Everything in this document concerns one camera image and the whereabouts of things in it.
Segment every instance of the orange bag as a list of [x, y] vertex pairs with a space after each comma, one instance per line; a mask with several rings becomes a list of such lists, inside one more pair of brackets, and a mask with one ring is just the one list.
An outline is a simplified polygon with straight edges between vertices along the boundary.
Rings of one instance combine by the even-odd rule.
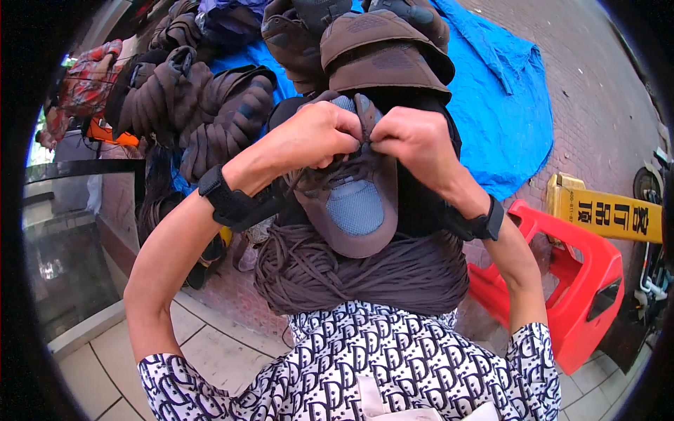
[[122, 133], [118, 138], [113, 139], [113, 130], [111, 127], [101, 127], [99, 118], [91, 119], [89, 128], [86, 131], [86, 136], [96, 140], [111, 143], [113, 145], [126, 145], [138, 147], [138, 138], [126, 132]]

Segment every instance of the patterned shirt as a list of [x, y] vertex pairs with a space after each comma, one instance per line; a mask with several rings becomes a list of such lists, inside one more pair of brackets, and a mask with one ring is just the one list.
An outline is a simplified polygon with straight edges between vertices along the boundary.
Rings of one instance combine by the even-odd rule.
[[[503, 420], [557, 419], [561, 393], [545, 325], [519, 329], [500, 358], [455, 333], [455, 324], [456, 311], [426, 317], [359, 301], [295, 315], [296, 346], [236, 397], [180, 356], [155, 354], [138, 370], [162, 421], [364, 421], [363, 406], [430, 408], [436, 419], [460, 420], [487, 402]], [[376, 384], [367, 404], [363, 379]]]
[[112, 53], [116, 59], [121, 51], [121, 40], [106, 42], [82, 53], [68, 70], [63, 78], [63, 85], [68, 87], [59, 95], [56, 117], [47, 123], [47, 131], [54, 140], [63, 139], [70, 117], [97, 117], [105, 109], [105, 102], [121, 67], [112, 68], [101, 80], [92, 80], [92, 77], [96, 75], [96, 66], [103, 57]]

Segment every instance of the shoelace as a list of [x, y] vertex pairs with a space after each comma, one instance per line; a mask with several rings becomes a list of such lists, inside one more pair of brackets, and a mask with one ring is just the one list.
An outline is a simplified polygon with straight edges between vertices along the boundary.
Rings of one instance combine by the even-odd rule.
[[284, 175], [284, 180], [290, 186], [289, 191], [296, 189], [303, 193], [314, 190], [333, 189], [350, 181], [362, 180], [368, 177], [379, 166], [382, 155], [372, 151], [369, 142], [363, 144], [354, 158], [344, 162], [337, 162], [327, 168], [314, 170], [304, 168], [300, 171]]
[[351, 300], [423, 315], [452, 312], [468, 291], [462, 241], [438, 232], [395, 240], [366, 259], [337, 256], [310, 225], [273, 225], [255, 264], [255, 289], [277, 315]]

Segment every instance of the red plastic stool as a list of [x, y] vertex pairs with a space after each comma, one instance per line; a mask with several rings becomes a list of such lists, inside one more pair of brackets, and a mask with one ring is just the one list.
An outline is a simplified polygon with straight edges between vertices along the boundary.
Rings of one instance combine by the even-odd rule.
[[[618, 314], [625, 295], [622, 257], [606, 238], [532, 209], [524, 200], [515, 200], [508, 213], [522, 219], [519, 229], [527, 242], [542, 232], [563, 245], [552, 250], [550, 273], [559, 278], [559, 285], [545, 307], [555, 360], [571, 374], [587, 361]], [[571, 246], [583, 254], [583, 262], [576, 259]], [[480, 269], [470, 263], [468, 276], [470, 295], [509, 329], [508, 289], [496, 265]], [[595, 294], [616, 282], [619, 286], [613, 304], [587, 321]]]

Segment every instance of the person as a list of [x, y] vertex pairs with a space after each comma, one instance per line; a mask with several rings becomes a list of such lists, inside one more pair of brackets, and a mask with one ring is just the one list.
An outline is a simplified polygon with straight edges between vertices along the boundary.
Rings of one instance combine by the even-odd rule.
[[117, 59], [122, 40], [113, 40], [80, 54], [70, 69], [61, 68], [44, 105], [47, 120], [39, 143], [53, 149], [63, 139], [71, 117], [102, 114], [108, 95], [122, 68]]
[[[356, 151], [361, 137], [356, 114], [309, 104], [225, 164], [222, 177], [252, 197], [284, 173], [325, 168], [335, 155]], [[488, 213], [490, 198], [457, 159], [441, 114], [394, 107], [370, 141], [465, 218]], [[159, 420], [557, 418], [561, 392], [541, 273], [509, 218], [498, 240], [483, 241], [510, 294], [505, 358], [457, 334], [456, 311], [434, 317], [350, 301], [290, 316], [294, 348], [238, 396], [208, 384], [176, 342], [170, 306], [221, 228], [213, 212], [198, 192], [183, 200], [144, 243], [124, 291], [133, 355]]]

